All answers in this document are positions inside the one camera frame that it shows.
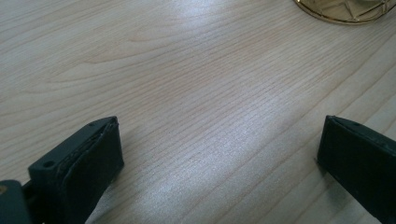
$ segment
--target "wooden table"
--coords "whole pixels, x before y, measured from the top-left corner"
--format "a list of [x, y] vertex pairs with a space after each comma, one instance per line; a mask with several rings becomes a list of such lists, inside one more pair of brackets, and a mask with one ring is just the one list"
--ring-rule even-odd
[[377, 223], [315, 158], [326, 115], [396, 138], [396, 13], [291, 0], [0, 3], [0, 177], [116, 115], [125, 167], [88, 223]]

